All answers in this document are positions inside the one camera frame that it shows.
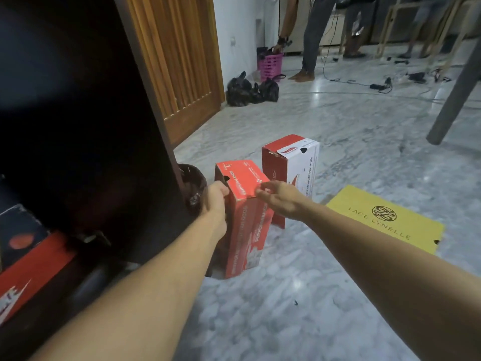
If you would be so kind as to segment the white low cabinet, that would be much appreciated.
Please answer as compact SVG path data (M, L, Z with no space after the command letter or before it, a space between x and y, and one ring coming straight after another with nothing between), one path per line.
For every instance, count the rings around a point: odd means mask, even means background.
M309 14L313 8L315 0L298 0L296 24L289 37L288 44L283 49L286 55L302 54L304 52L304 31L307 26ZM279 25L278 33L282 30L285 20L288 0L279 0ZM319 53L326 55L325 48L339 46L343 36L345 11L338 11L333 7L327 26L320 41Z

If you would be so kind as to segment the dark blue box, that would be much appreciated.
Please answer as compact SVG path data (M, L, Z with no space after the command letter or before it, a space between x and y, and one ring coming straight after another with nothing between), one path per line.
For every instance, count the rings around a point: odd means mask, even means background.
M50 234L21 204L0 213L0 273L13 266Z

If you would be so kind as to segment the person's left hand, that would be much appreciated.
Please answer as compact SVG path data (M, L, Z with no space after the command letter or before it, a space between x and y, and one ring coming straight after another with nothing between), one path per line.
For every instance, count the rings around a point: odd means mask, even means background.
M201 215L225 221L225 198L215 190L215 182L206 186L201 194Z

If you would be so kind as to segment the grey table leg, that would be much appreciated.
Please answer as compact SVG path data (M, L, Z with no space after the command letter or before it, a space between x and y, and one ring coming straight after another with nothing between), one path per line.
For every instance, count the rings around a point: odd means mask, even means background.
M431 145L440 145L458 117L481 76L481 36L466 61L454 87L426 136Z

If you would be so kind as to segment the pink plastic basket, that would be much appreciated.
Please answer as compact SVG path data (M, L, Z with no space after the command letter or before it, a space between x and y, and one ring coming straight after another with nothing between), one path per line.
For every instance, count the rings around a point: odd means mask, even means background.
M268 78L274 79L281 74L282 60L284 54L276 53L273 48L258 47L256 49L257 70L260 74L260 82Z

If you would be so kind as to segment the person's right hand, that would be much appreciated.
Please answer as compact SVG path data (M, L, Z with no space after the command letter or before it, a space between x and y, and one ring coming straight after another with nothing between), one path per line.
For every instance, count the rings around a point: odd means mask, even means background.
M280 188L278 189L278 195L280 203L277 207L269 208L273 209L278 215L303 222L312 200L303 195L292 184L279 182Z

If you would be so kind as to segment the person's right forearm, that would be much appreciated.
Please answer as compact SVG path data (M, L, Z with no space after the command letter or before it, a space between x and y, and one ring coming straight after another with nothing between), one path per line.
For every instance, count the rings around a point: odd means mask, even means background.
M309 202L303 222L423 361L481 361L481 277Z

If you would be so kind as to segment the black plastic bag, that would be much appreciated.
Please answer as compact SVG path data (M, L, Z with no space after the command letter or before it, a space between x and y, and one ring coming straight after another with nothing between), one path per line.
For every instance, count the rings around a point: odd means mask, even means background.
M227 84L225 97L228 106L244 107L249 104L252 84L246 79L246 75L246 72L243 71L238 77L232 78Z
M285 78L285 74L278 74L273 78L267 78L261 84L256 82L249 92L249 103L276 103L279 100L280 90L278 82Z

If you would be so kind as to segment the dark brown bag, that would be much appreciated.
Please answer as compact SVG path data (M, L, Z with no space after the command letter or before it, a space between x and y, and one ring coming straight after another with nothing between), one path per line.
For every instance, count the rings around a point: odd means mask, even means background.
M202 172L195 166L179 163L183 187L181 188L184 202L189 214L197 217L201 211L201 195L207 187L207 181Z

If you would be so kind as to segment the red box with white print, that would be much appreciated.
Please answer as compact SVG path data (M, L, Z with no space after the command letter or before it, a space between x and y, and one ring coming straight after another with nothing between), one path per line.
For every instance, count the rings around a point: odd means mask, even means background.
M76 256L67 242L66 235L53 232L0 273L0 327Z

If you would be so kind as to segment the person's left forearm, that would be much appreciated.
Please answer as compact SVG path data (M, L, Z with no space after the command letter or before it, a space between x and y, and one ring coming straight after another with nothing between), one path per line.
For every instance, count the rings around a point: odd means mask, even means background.
M58 331L29 361L171 361L225 214L201 214L159 255Z

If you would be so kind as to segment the dark cabinet door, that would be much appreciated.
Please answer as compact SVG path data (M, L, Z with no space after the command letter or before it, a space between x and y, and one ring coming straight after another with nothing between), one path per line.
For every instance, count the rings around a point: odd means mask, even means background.
M127 0L0 0L0 173L144 264L191 224Z

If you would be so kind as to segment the wooden slatted door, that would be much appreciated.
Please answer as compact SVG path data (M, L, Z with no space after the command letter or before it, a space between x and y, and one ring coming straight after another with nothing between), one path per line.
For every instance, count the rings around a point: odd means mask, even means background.
M173 147L225 101L213 0L127 0Z

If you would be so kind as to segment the red and white shoe box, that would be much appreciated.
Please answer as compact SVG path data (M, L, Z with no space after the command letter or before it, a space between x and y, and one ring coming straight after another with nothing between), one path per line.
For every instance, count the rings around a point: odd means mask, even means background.
M295 134L262 147L262 172L271 180L287 182L312 198L320 143Z

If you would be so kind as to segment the yellow flat box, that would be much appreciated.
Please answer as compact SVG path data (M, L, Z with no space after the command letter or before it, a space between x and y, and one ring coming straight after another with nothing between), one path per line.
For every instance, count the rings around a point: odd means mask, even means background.
M362 189L347 185L327 206L387 235L435 254L444 225Z

